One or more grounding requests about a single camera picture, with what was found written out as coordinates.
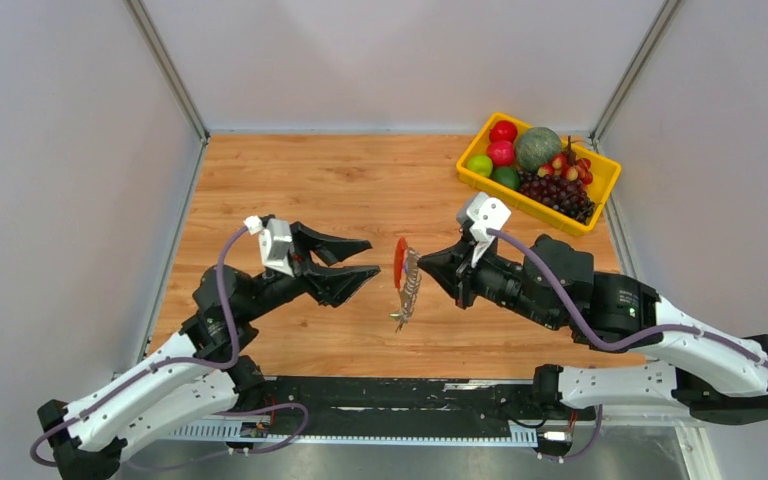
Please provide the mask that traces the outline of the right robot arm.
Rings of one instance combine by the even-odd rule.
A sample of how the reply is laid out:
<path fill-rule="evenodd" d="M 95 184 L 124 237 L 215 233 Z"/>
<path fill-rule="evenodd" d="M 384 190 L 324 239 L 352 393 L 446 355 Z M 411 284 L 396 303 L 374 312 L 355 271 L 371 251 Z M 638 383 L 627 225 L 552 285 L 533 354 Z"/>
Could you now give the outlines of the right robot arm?
<path fill-rule="evenodd" d="M 592 350 L 646 357 L 633 367 L 539 366 L 530 392 L 537 413 L 653 405 L 720 425 L 768 420 L 767 334 L 719 331 L 635 278 L 597 271 L 590 253 L 547 235 L 523 254 L 506 259 L 464 234 L 418 267 L 462 309 L 484 298 L 547 329 L 567 328 Z"/>

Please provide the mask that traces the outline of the clear keyring with red tag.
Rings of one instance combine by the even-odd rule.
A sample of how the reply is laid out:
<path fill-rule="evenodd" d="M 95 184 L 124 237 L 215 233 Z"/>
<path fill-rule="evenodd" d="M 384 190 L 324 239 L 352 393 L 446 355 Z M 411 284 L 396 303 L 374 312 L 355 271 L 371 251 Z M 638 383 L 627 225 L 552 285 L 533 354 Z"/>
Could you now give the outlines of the clear keyring with red tag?
<path fill-rule="evenodd" d="M 389 315 L 397 322 L 395 332 L 400 333 L 413 316 L 421 285 L 418 266 L 420 254 L 400 237 L 395 248 L 393 278 L 399 295 L 399 309 Z"/>

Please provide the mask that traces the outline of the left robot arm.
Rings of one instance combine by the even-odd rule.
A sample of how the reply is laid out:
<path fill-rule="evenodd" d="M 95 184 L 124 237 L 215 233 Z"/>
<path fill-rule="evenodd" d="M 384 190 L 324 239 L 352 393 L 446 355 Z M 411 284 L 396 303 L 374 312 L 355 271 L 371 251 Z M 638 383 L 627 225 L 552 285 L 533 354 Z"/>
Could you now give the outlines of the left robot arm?
<path fill-rule="evenodd" d="M 318 232 L 268 215 L 248 217 L 240 235 L 257 239 L 262 271 L 229 266 L 226 242 L 193 294 L 195 313 L 154 353 L 106 386 L 37 412 L 36 463 L 64 479 L 108 479 L 138 452 L 210 415 L 257 412 L 266 399 L 259 367 L 244 354 L 254 322 L 300 296 L 339 307 L 379 271 L 348 259 L 371 248 L 363 239 Z"/>

